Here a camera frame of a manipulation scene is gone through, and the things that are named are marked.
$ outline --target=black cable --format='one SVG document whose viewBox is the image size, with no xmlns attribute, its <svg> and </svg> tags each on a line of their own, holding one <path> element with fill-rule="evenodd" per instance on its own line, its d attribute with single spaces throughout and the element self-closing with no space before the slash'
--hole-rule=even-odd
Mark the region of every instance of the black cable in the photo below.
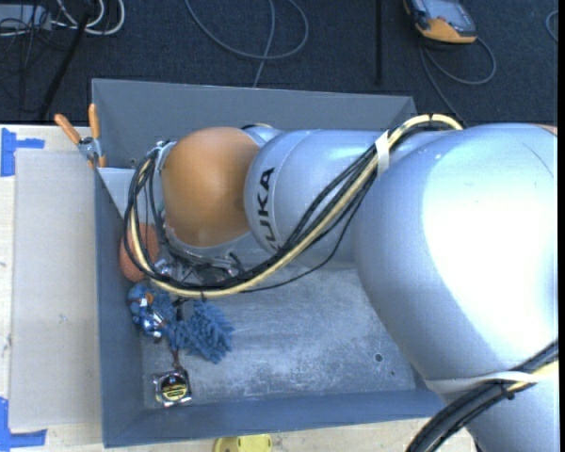
<svg viewBox="0 0 565 452">
<path fill-rule="evenodd" d="M 523 365 L 512 371 L 533 373 L 543 366 L 558 360 L 558 341 L 538 353 Z M 473 419 L 505 399 L 513 399 L 516 394 L 526 390 L 535 383 L 522 384 L 514 391 L 507 390 L 512 381 L 495 380 L 477 386 L 475 389 L 460 396 L 444 409 L 439 411 L 414 437 L 406 452 L 433 452 L 448 438 Z"/>
<path fill-rule="evenodd" d="M 300 278 L 303 278 L 311 273 L 314 273 L 315 271 L 319 270 L 321 267 L 323 267 L 324 265 L 326 265 L 331 259 L 332 257 L 335 255 L 335 253 L 337 252 L 337 250 L 339 249 L 339 246 L 341 245 L 341 242 L 343 240 L 344 235 L 347 232 L 347 228 L 349 227 L 349 223 L 353 220 L 354 215 L 358 212 L 358 208 L 360 207 L 360 204 L 362 203 L 364 197 L 366 196 L 366 193 L 368 192 L 368 189 L 370 188 L 370 186 L 374 183 L 375 178 L 377 177 L 376 174 L 373 174 L 368 181 L 365 183 L 363 189 L 360 190 L 359 195 L 352 200 L 352 203 L 347 205 L 347 208 L 344 210 L 344 212 L 342 213 L 342 215 L 330 226 L 330 228 L 324 232 L 323 234 L 321 234 L 317 239 L 314 240 L 314 242 L 310 245 L 313 246 L 317 241 L 319 241 L 320 239 L 322 239 L 326 234 L 328 234 L 331 230 L 333 230 L 334 228 L 336 228 L 336 226 L 344 219 L 344 217 L 346 216 L 346 214 L 348 212 L 350 212 L 351 214 L 349 215 L 349 218 L 347 218 L 346 223 L 344 224 L 344 227 L 341 231 L 341 233 L 339 234 L 339 237 L 337 238 L 337 241 L 335 243 L 335 246 L 333 247 L 331 253 L 329 254 L 329 256 L 327 256 L 325 258 L 324 261 L 322 261 L 321 263 L 319 263 L 318 265 L 308 269 L 307 271 L 304 271 L 303 273 L 300 273 L 298 276 L 295 276 L 293 278 L 290 278 L 288 280 L 285 280 L 284 282 L 279 282 L 276 284 L 271 284 L 269 286 L 261 286 L 259 288 L 251 288 L 247 291 L 244 291 L 243 293 L 251 293 L 253 291 L 262 291 L 262 290 L 268 290 L 268 289 L 272 289 L 272 288 L 278 288 L 280 286 L 284 286 L 286 284 L 295 282 L 297 280 L 299 280 Z"/>
<path fill-rule="evenodd" d="M 313 201 L 309 210 L 304 214 L 304 217 L 303 217 L 303 219 L 300 220 L 297 228 L 294 230 L 293 233 L 291 233 L 289 238 L 287 238 L 286 242 L 279 248 L 279 250 L 273 256 L 271 256 L 269 259 L 265 260 L 263 263 L 255 266 L 254 268 L 252 268 L 248 271 L 242 272 L 237 276 L 228 278 L 228 279 L 226 279 L 222 282 L 218 282 L 217 284 L 207 284 L 207 285 L 201 285 L 201 286 L 197 285 L 197 286 L 195 286 L 195 285 L 192 285 L 192 284 L 179 283 L 179 282 L 176 282 L 174 279 L 172 279 L 169 276 L 162 275 L 157 269 L 155 269 L 153 263 L 151 263 L 150 256 L 148 256 L 148 253 L 146 253 L 146 249 L 141 247 L 141 252 L 143 254 L 143 257 L 145 258 L 145 261 L 147 261 L 147 263 L 149 264 L 149 267 L 151 268 L 151 270 L 145 270 L 147 276 L 152 278 L 152 279 L 155 279 L 157 281 L 167 282 L 174 287 L 180 287 L 180 288 L 183 288 L 183 289 L 193 289 L 193 290 L 194 289 L 200 289 L 202 291 L 208 291 L 208 290 L 226 289 L 228 287 L 232 287 L 234 285 L 244 283 L 245 281 L 253 278 L 254 276 L 259 275 L 261 272 L 265 271 L 270 266 L 272 266 L 273 264 L 275 264 L 279 260 L 281 260 L 291 249 L 294 248 L 295 245 L 298 244 L 298 242 L 300 242 L 306 235 L 308 235 L 308 233 L 310 233 L 313 230 L 313 228 L 315 226 L 318 225 L 318 223 L 330 212 L 330 210 L 333 208 L 333 206 L 335 204 L 337 204 L 342 199 L 345 190 L 347 190 L 347 188 L 349 186 L 351 186 L 351 184 L 360 175 L 364 166 L 368 162 L 368 159 L 366 157 L 368 155 L 372 155 L 372 152 L 375 152 L 375 151 L 376 151 L 376 149 L 375 149 L 374 146 L 369 148 L 365 153 L 363 153 L 363 155 L 360 158 L 358 158 L 354 163 L 352 163 L 352 165 L 350 165 L 344 172 L 342 172 L 335 180 L 333 180 L 333 182 L 331 182 L 327 187 L 325 187 L 325 189 L 323 189 L 323 191 L 321 191 L 318 194 L 318 196 L 316 197 L 316 199 Z M 147 166 L 147 169 L 145 170 L 145 174 L 146 174 L 146 172 L 154 172 L 154 160 L 156 160 L 155 152 L 149 153 L 147 156 L 145 156 L 145 158 L 137 166 L 137 170 L 141 170 L 144 167 L 144 164 L 146 164 L 151 159 L 153 160 L 153 162 L 150 163 Z M 335 196 L 333 196 L 333 198 L 329 201 L 329 203 L 325 206 L 325 208 L 319 213 L 319 215 L 315 219 L 315 221 L 310 226 L 308 226 L 308 228 L 306 230 L 302 230 L 302 228 L 305 225 L 306 221 L 308 220 L 309 216 L 314 212 L 314 210 L 317 208 L 317 206 L 319 204 L 321 204 L 326 199 L 326 197 L 331 193 L 331 191 L 334 190 L 334 188 L 336 186 L 338 186 L 338 182 L 340 181 L 341 177 L 345 178 L 347 176 L 349 170 L 352 170 L 353 174 L 347 179 L 347 181 L 342 186 L 342 188 L 335 194 Z M 124 220 L 123 220 L 123 222 L 124 222 L 124 234 L 123 234 L 124 247 L 125 247 L 126 251 L 128 252 L 128 256 L 130 257 L 132 262 L 139 269 L 143 269 L 143 266 L 141 266 L 139 264 L 138 259 L 132 253 L 130 243 L 129 243 L 129 240 L 128 240 L 128 236 L 127 236 L 127 234 L 128 234 L 127 233 L 127 226 L 128 226 L 128 223 L 129 223 L 129 217 L 130 217 L 130 213 L 131 213 L 132 209 L 137 209 L 136 195 L 137 195 L 137 193 L 139 193 L 141 186 L 143 186 L 143 184 L 146 182 L 146 179 L 147 179 L 146 175 L 139 176 L 138 172 L 135 173 L 135 176 L 133 177 L 132 183 L 130 185 L 128 205 L 126 206 L 126 210 L 125 210 L 125 214 L 124 214 Z"/>
<path fill-rule="evenodd" d="M 94 6 L 97 4 L 98 1 L 99 0 L 90 0 L 91 3 L 86 5 L 86 8 L 84 9 L 84 13 L 82 14 L 80 22 L 77 25 L 77 30 L 75 31 L 75 35 L 73 37 L 73 40 L 72 40 L 69 48 L 67 49 L 67 54 L 65 55 L 60 66 L 58 67 L 58 70 L 56 71 L 56 74 L 53 77 L 53 80 L 50 83 L 50 86 L 49 86 L 48 90 L 46 91 L 44 98 L 42 99 L 41 106 L 40 106 L 40 112 L 39 112 L 39 115 L 38 115 L 40 121 L 44 121 L 45 118 L 46 118 L 46 113 L 48 112 L 48 109 L 49 109 L 51 103 L 53 102 L 55 95 L 57 94 L 58 87 L 60 86 L 60 83 L 61 83 L 61 81 L 62 81 L 62 79 L 65 75 L 65 72 L 69 68 L 69 64 L 71 63 L 71 61 L 73 59 L 75 51 L 77 50 L 79 43 L 81 42 L 82 38 L 84 37 L 84 34 L 86 32 L 86 25 L 89 22 L 91 12 L 94 9 Z"/>
</svg>

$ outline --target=white cable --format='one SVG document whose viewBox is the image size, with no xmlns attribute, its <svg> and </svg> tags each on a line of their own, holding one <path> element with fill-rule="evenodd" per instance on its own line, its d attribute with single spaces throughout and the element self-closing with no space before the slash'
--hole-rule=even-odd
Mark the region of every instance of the white cable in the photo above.
<svg viewBox="0 0 565 452">
<path fill-rule="evenodd" d="M 519 372 L 508 370 L 504 372 L 494 372 L 480 377 L 472 377 L 469 379 L 439 379 L 439 380 L 424 380 L 427 388 L 436 394 L 453 394 L 456 392 L 466 392 L 471 390 L 481 383 L 490 380 L 505 380 L 515 381 L 522 383 L 537 383 L 541 377 L 532 375 L 526 372 Z"/>
<path fill-rule="evenodd" d="M 63 1 L 62 0 L 56 0 L 56 2 L 58 3 L 58 7 L 61 9 L 62 13 L 65 15 L 65 17 L 67 17 L 67 19 L 72 24 L 71 25 L 64 24 L 64 23 L 59 22 L 59 21 L 53 21 L 53 24 L 58 25 L 58 26 L 64 26 L 66 28 L 70 28 L 71 30 L 77 29 L 78 23 L 74 19 L 74 17 L 72 17 L 71 14 L 67 11 L 67 8 L 65 7 L 65 4 L 63 3 Z M 86 25 L 86 29 L 85 29 L 86 33 L 88 33 L 90 35 L 113 35 L 114 33 L 118 32 L 123 27 L 123 23 L 125 22 L 125 4 L 123 3 L 123 0 L 117 0 L 117 2 L 118 2 L 118 6 L 120 8 L 120 19 L 117 22 L 117 24 L 113 28 L 110 28 L 108 30 L 94 30 L 93 29 L 93 27 L 96 26 L 105 16 L 105 3 L 103 2 L 103 0 L 99 0 L 99 4 L 101 6 L 101 12 L 96 19 L 94 19 L 92 22 L 89 22 Z"/>
</svg>

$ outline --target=electronic device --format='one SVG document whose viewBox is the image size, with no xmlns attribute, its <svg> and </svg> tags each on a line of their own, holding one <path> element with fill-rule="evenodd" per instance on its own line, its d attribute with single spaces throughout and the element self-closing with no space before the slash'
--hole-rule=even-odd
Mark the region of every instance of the electronic device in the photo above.
<svg viewBox="0 0 565 452">
<path fill-rule="evenodd" d="M 427 39 L 446 43 L 476 40 L 473 18 L 458 0 L 403 0 L 416 30 Z"/>
</svg>

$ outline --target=yellow object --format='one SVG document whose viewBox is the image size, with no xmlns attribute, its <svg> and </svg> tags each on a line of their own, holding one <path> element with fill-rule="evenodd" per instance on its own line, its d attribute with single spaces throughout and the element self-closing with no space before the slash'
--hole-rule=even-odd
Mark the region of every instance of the yellow object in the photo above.
<svg viewBox="0 0 565 452">
<path fill-rule="evenodd" d="M 214 444 L 214 452 L 270 452 L 272 439 L 266 434 L 223 437 Z"/>
</svg>

